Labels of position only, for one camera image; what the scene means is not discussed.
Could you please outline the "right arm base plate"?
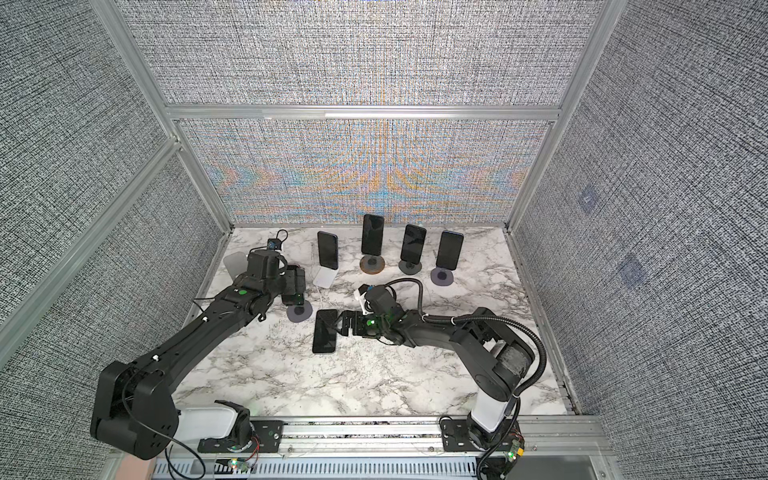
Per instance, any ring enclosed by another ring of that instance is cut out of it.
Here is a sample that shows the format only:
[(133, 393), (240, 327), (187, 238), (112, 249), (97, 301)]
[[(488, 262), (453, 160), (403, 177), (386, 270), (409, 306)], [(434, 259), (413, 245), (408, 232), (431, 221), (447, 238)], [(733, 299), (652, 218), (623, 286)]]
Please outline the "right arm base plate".
[(438, 419), (443, 449), (446, 452), (486, 451), (496, 446), (502, 451), (525, 449), (525, 438), (517, 421), (504, 418), (493, 432), (486, 432), (470, 417), (443, 415)]

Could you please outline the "teal-edged smartphone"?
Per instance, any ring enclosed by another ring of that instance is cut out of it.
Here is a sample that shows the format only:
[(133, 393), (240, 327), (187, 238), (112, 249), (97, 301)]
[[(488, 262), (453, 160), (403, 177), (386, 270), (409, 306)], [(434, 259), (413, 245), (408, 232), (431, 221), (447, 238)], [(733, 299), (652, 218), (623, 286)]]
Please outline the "teal-edged smartphone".
[(315, 316), (312, 341), (313, 354), (334, 353), (337, 344), (338, 311), (318, 310)]

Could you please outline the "blue-edged smartphone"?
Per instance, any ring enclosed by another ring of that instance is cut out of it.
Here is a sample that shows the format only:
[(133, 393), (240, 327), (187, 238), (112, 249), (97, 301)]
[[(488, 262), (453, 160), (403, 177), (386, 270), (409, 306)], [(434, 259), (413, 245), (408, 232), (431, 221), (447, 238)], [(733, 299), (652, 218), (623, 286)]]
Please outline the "blue-edged smartphone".
[(320, 266), (337, 270), (339, 268), (338, 236), (333, 233), (318, 231), (317, 242)]

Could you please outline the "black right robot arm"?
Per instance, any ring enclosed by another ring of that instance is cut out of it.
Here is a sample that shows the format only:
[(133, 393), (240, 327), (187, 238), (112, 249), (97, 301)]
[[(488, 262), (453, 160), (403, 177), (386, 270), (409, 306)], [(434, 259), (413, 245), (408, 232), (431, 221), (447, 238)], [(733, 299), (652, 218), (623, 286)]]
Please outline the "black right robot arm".
[(467, 420), (470, 441), (487, 450), (512, 435), (520, 397), (540, 380), (547, 365), (546, 349), (533, 330), (487, 308), (459, 316), (405, 310), (389, 285), (365, 285), (359, 300), (361, 311), (335, 313), (326, 324), (339, 326), (344, 335), (388, 346), (454, 352), (477, 386)]

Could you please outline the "pink-edged smartphone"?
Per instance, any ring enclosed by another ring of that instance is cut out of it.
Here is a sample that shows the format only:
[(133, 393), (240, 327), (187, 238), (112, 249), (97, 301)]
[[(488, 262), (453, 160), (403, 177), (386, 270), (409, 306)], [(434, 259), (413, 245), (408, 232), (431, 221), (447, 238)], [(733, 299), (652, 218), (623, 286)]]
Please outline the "pink-edged smartphone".
[(306, 275), (298, 265), (287, 265), (282, 276), (285, 281), (281, 301), (286, 306), (303, 306), (305, 303)]

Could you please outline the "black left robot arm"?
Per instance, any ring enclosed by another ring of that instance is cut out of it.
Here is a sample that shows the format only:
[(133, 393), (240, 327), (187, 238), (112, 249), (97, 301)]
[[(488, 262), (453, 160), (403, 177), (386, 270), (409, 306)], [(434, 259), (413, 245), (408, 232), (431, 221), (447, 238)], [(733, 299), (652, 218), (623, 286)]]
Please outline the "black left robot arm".
[(262, 322), (273, 303), (300, 306), (306, 273), (283, 254), (253, 249), (246, 271), (217, 293), (209, 305), (170, 339), (123, 363), (114, 361), (98, 377), (90, 423), (92, 438), (142, 460), (159, 455), (176, 438), (179, 410), (172, 398), (181, 381), (220, 343)]

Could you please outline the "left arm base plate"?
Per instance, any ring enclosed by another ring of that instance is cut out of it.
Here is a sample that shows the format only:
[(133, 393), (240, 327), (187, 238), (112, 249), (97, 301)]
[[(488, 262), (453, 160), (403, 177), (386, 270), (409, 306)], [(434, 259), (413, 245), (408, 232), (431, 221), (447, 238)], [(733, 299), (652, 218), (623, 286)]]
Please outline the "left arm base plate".
[(223, 438), (205, 438), (198, 442), (199, 453), (245, 454), (277, 453), (285, 423), (280, 420), (250, 420), (235, 425)]

